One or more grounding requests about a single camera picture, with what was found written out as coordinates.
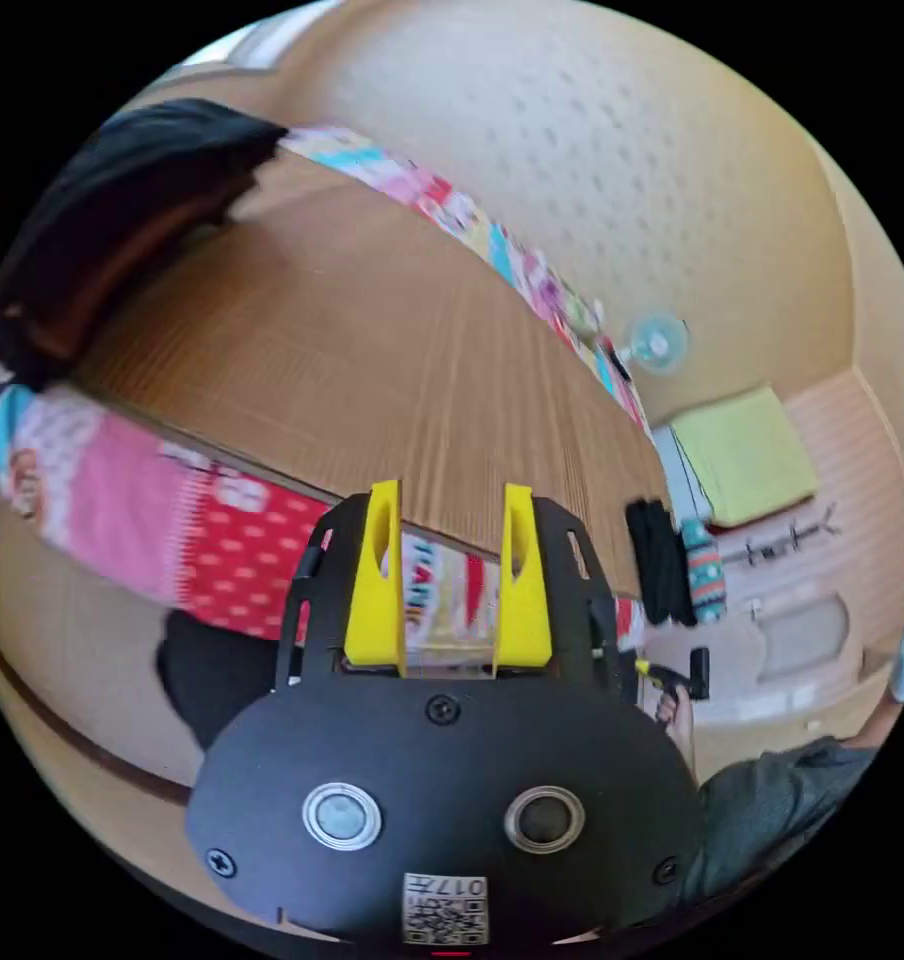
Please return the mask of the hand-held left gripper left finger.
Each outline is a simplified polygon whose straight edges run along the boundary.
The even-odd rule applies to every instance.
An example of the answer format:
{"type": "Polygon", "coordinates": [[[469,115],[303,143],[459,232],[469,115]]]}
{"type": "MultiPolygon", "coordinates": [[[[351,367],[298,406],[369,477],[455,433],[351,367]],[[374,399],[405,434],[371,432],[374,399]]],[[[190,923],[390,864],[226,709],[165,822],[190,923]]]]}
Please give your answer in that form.
{"type": "Polygon", "coordinates": [[[358,669],[405,669],[401,486],[374,484],[362,528],[344,655],[358,669]]]}

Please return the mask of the person's right hand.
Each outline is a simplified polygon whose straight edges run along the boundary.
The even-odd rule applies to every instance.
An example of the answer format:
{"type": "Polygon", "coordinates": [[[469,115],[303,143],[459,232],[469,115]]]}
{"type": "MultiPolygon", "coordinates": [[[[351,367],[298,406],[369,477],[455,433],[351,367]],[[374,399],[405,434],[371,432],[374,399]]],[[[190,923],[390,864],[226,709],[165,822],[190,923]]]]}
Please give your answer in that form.
{"type": "Polygon", "coordinates": [[[685,686],[677,685],[660,694],[655,719],[679,751],[692,778],[698,782],[695,758],[694,713],[685,686]]]}

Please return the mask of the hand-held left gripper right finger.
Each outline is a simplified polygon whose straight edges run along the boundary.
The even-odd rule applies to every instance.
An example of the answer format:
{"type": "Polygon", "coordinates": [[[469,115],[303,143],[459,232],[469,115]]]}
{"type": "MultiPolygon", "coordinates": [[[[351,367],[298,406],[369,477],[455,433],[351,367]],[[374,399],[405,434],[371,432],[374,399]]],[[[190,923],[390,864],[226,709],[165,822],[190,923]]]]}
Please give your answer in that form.
{"type": "Polygon", "coordinates": [[[543,669],[552,658],[545,576],[531,488],[504,486],[494,669],[543,669]]]}

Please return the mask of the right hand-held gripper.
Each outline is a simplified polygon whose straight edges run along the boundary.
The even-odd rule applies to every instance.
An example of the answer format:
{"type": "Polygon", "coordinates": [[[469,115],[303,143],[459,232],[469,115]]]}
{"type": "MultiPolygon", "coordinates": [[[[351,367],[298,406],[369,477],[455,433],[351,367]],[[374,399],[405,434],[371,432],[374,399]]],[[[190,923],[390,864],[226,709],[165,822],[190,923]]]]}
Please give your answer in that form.
{"type": "Polygon", "coordinates": [[[635,661],[635,669],[645,677],[652,677],[652,684],[663,694],[672,699],[678,698],[678,692],[683,690],[690,698],[694,698],[694,682],[671,668],[655,665],[645,659],[635,661]]]}

